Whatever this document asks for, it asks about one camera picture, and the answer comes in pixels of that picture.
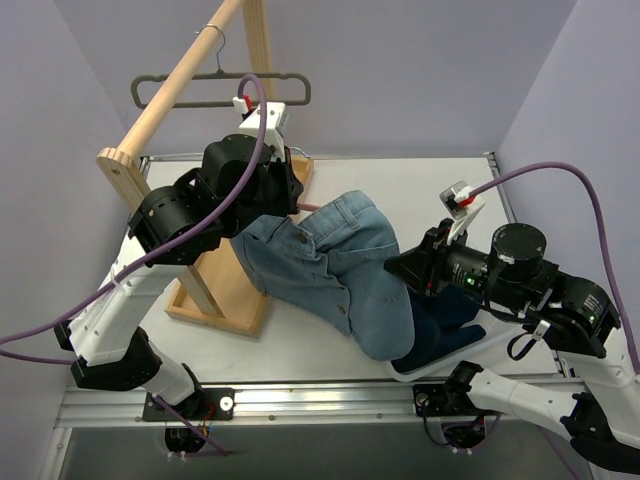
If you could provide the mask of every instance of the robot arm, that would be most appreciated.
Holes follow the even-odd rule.
[[[240,133],[210,144],[202,165],[173,185],[151,191],[129,221],[125,240],[105,283],[127,265],[183,235],[220,205],[236,185],[255,148],[260,108],[234,99],[243,122]],[[182,416],[202,408],[204,393],[186,365],[164,355],[139,325],[172,280],[221,238],[237,235],[263,214],[298,213],[302,184],[295,178],[282,138],[287,115],[282,103],[269,102],[265,142],[249,182],[230,207],[204,231],[146,264],[92,304],[80,316],[55,329],[60,346],[73,351],[71,367],[78,387],[126,391],[142,386]]]
[[[443,220],[422,243],[387,260],[385,268],[413,290],[437,294],[446,285],[462,288],[502,321],[531,335],[522,358],[536,341],[557,350],[584,381],[588,392],[563,393],[510,380],[461,362],[447,380],[452,402],[508,413],[563,436],[588,461],[603,468],[640,473],[640,381],[633,370],[620,318],[607,293],[544,259],[542,232],[524,224],[500,227],[485,254],[465,245],[466,227],[483,203],[459,202],[466,184],[441,199],[455,221]]]

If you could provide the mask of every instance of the denim pants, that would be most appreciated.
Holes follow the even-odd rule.
[[[414,343],[409,295],[384,270],[400,253],[387,218],[360,191],[345,193],[299,224],[263,215],[231,239],[251,283],[351,335],[374,360]]]

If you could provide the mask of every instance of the white table surface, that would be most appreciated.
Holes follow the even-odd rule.
[[[153,163],[148,182],[152,188],[173,183],[180,174],[198,166],[193,162]],[[342,193],[360,189],[389,218],[401,251],[416,246],[425,231],[447,216],[439,193],[459,180],[479,186],[492,179],[485,158],[317,160],[305,201],[323,204]],[[487,205],[469,229],[468,244],[488,251],[495,229],[507,223],[498,192],[484,195]],[[249,339],[170,319],[164,308],[175,287],[158,298],[141,326],[151,340],[174,360],[187,363],[202,382],[314,382],[326,380],[388,379],[385,364],[368,359],[351,339],[320,318],[271,299],[259,339]],[[488,336],[513,329],[482,312],[479,323]],[[470,355],[500,374],[552,374],[556,367],[540,342],[520,362],[507,357],[506,342]],[[446,376],[451,366],[432,376]]]

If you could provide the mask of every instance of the wooden pole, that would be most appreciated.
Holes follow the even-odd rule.
[[[244,17],[244,29],[247,34],[249,46],[249,58],[254,72],[273,72],[271,61],[271,42],[269,41],[269,27],[267,24],[267,11],[264,0],[245,0],[242,5]],[[276,90],[273,78],[262,80],[267,98],[276,98]]]
[[[243,1],[224,0],[208,24],[224,30]],[[202,28],[187,53],[184,54],[169,78],[120,142],[120,146],[105,148],[98,154],[97,162],[100,169],[127,203],[131,212],[138,209],[142,199],[150,192],[149,185],[136,167],[134,159],[147,146],[149,139],[165,119],[220,36],[220,32],[215,28]],[[203,313],[222,316],[216,301],[195,267],[190,266],[179,278],[187,293]]]

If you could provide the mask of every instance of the cable connector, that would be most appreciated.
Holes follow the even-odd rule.
[[[246,98],[233,97],[233,109],[240,115],[246,115],[249,113],[250,108],[251,106],[249,102],[247,102]]]

